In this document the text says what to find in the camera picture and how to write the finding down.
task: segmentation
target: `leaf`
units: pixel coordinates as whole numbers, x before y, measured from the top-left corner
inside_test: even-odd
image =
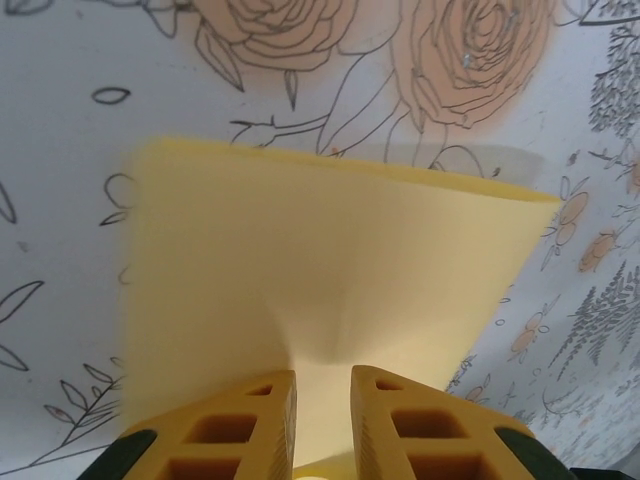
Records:
[[[0,323],[8,320],[42,285],[42,280],[26,283],[0,300]]]
[[[81,408],[84,411],[89,408],[87,399],[82,393],[80,393],[80,391],[76,387],[64,380],[60,380],[60,386],[62,387],[62,390],[64,391],[64,394],[67,396],[67,400],[69,400],[69,403],[71,403],[71,405],[75,405],[76,407]]]
[[[102,189],[109,201],[120,210],[128,210],[135,206],[136,181],[124,173],[109,175]]]
[[[0,345],[0,365],[13,368],[20,372],[28,372],[29,367],[15,353],[7,347]]]
[[[113,378],[111,378],[111,376],[107,375],[104,372],[101,372],[100,370],[98,370],[95,367],[92,367],[91,365],[89,365],[88,363],[85,363],[82,365],[84,367],[84,369],[89,372],[89,375],[91,375],[93,378],[95,378],[96,380],[98,380],[99,382],[103,382],[103,383],[113,383]]]
[[[178,32],[178,8],[174,0],[146,0],[142,9],[162,35],[175,38]]]
[[[88,427],[91,424],[97,423],[100,420],[102,420],[105,417],[108,417],[109,415],[111,415],[112,412],[105,412],[102,413],[100,415],[96,415],[95,417],[86,417],[84,420],[82,420],[80,423],[78,423],[78,428],[82,428],[82,427]]]
[[[551,260],[551,257],[553,257],[553,255],[555,254],[555,251],[556,251],[556,246],[551,245],[551,247],[549,248],[549,251],[544,257],[544,260],[542,261],[542,267],[540,267],[540,271],[544,270],[544,267],[547,266],[547,263],[549,263],[549,260]]]
[[[61,408],[54,407],[53,405],[45,405],[44,408],[47,412],[49,412],[49,415],[51,415],[56,420],[63,423],[71,423],[71,424],[74,423],[74,420],[71,417],[71,415],[69,415],[67,412],[65,412]]]
[[[196,33],[195,47],[205,62],[213,68],[218,75],[226,80],[237,90],[244,92],[242,77],[233,60],[229,45],[216,36],[213,28],[202,18]]]
[[[587,180],[589,180],[589,178],[591,177],[582,179],[582,181],[580,181],[575,187],[573,187],[573,190],[571,190],[571,195],[575,195],[576,193],[578,193],[583,185],[587,183]]]
[[[380,65],[391,65],[389,49],[363,55],[345,75],[331,106],[316,153],[336,153],[359,144],[391,117],[400,103],[394,73],[380,72]],[[372,79],[372,72],[380,72]]]
[[[28,16],[44,12],[53,5],[53,0],[5,0],[4,13],[7,16]]]
[[[569,199],[570,189],[571,189],[571,181],[569,180],[569,177],[567,177],[566,175],[563,175],[562,180],[560,181],[560,198],[562,200]]]
[[[284,86],[287,89],[287,97],[291,104],[291,110],[296,109],[296,99],[298,98],[298,72],[286,70],[284,72]]]
[[[104,227],[105,225],[113,225],[114,223],[124,222],[128,216],[129,212],[127,211],[112,213],[100,222],[100,226]]]
[[[124,362],[121,358],[111,357],[109,360],[111,360],[111,363],[113,363],[116,367],[124,368]]]
[[[9,194],[4,188],[4,185],[2,185],[2,182],[0,182],[0,215],[9,223],[13,223],[14,225],[18,223],[16,209],[13,207],[11,198],[9,198]]]
[[[91,98],[100,105],[117,105],[124,102],[129,95],[131,90],[124,87],[103,87],[95,90]]]

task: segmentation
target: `branch drawing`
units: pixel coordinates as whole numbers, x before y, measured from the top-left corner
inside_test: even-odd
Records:
[[[129,210],[135,206],[135,180],[124,173],[115,173],[107,177],[102,189],[117,211],[102,220],[100,226],[113,225],[126,220]]]
[[[451,393],[453,387],[457,387],[458,385],[460,385],[460,380],[462,379],[464,374],[467,373],[467,370],[473,367],[473,360],[475,360],[476,357],[477,355],[467,355],[464,360],[462,360],[462,362],[460,363],[460,367],[458,367],[458,371],[453,375],[453,378],[447,386],[447,393]]]
[[[640,118],[640,22],[611,30],[608,69],[597,73],[591,89],[589,123],[593,131],[612,129],[625,138]]]
[[[2,218],[7,222],[13,223],[14,225],[18,223],[16,209],[13,206],[11,197],[9,197],[9,193],[2,182],[0,182],[0,216],[2,216]]]
[[[111,357],[110,360],[118,369],[122,368],[122,361],[118,357]],[[70,425],[69,431],[58,446],[40,455],[29,463],[28,467],[47,463],[61,449],[80,440],[119,415],[120,400],[110,400],[109,398],[110,394],[121,389],[123,376],[109,375],[87,363],[83,366],[96,382],[90,389],[91,393],[83,393],[71,383],[60,380],[60,388],[70,408],[47,404],[44,405],[44,409],[58,422]]]
[[[4,14],[8,17],[27,17],[48,10],[54,0],[4,0]]]
[[[4,296],[0,300],[0,324],[9,320],[31,296],[44,285],[42,280],[26,283]],[[0,345],[0,365],[20,372],[29,370],[27,364],[16,353],[4,345]]]
[[[630,345],[640,325],[640,267],[626,275],[625,267],[623,263],[599,296],[596,297],[596,287],[592,287],[573,315],[571,331],[549,364],[551,367],[565,350],[572,347],[562,364],[558,380],[587,345],[588,357],[596,366],[612,334],[615,333],[620,353]]]

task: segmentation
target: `wall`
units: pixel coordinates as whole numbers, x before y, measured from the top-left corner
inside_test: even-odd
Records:
[[[640,439],[639,35],[627,0],[4,0],[0,476],[118,431],[121,159],[165,133],[562,197],[450,391],[570,465],[619,460]]]

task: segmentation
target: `orange flower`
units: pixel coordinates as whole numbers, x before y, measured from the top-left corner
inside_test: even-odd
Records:
[[[397,4],[360,3],[358,8],[358,0],[193,0],[208,30],[208,60],[240,89],[231,54],[258,67],[310,71],[335,46],[345,54],[364,54],[383,45],[398,27]]]
[[[595,271],[604,256],[611,251],[616,244],[617,234],[615,230],[604,230],[598,238],[589,244],[587,251],[580,259],[578,269],[581,272]]]
[[[400,95],[425,115],[470,128],[524,89],[544,50],[553,0],[403,0],[391,40]]]

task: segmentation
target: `rose illustration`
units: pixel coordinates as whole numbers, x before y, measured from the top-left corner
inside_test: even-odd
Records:
[[[416,127],[471,128],[524,89],[553,0],[403,0],[391,40],[398,88]]]
[[[357,0],[193,0],[224,49],[243,62],[308,71],[326,62]]]

